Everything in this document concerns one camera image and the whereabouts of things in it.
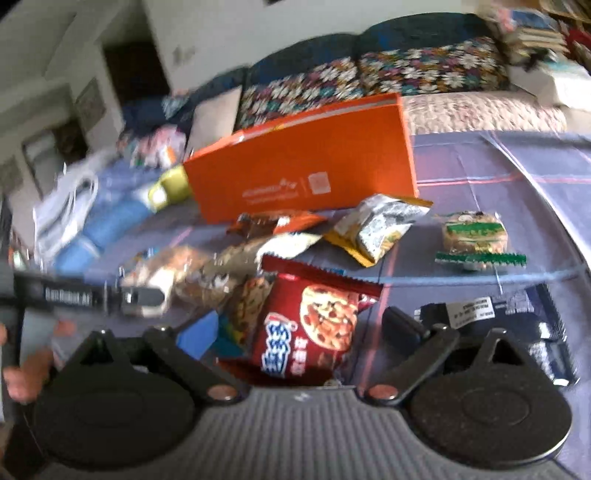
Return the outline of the person's left hand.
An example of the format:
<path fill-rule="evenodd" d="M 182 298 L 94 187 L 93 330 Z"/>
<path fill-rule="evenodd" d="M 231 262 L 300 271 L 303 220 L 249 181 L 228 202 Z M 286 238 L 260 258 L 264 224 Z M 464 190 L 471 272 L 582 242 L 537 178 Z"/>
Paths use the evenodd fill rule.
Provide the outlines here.
<path fill-rule="evenodd" d="M 8 396 L 19 404 L 29 404 L 41 393 L 53 369 L 60 370 L 66 363 L 58 353 L 57 340 L 72 339 L 77 326 L 69 320 L 60 320 L 54 327 L 51 345 L 38 349 L 21 366 L 8 366 L 2 370 L 2 378 Z"/>

